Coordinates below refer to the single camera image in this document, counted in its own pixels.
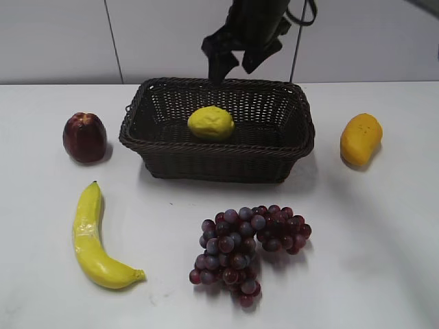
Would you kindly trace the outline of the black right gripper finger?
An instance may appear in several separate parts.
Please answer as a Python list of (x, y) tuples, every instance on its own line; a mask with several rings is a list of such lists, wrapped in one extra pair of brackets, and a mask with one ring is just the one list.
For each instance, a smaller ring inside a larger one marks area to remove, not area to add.
[(228, 33), (215, 33), (202, 42), (202, 51), (208, 58), (208, 78), (212, 84), (221, 84), (239, 61), (231, 49), (232, 38)]

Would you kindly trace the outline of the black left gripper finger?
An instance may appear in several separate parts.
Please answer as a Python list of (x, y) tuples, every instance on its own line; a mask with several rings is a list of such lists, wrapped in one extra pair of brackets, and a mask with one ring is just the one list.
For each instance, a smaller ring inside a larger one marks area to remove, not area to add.
[(258, 49), (247, 49), (244, 52), (242, 67), (246, 73), (254, 72), (270, 56), (283, 48), (281, 42), (271, 42), (269, 45)]

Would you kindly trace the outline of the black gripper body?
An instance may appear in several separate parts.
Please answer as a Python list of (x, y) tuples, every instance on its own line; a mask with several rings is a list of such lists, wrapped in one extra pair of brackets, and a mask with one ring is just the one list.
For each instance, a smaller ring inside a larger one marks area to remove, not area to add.
[(291, 24), (284, 17), (289, 1), (233, 1), (220, 29), (219, 43), (232, 51), (272, 55), (283, 45), (280, 35)]

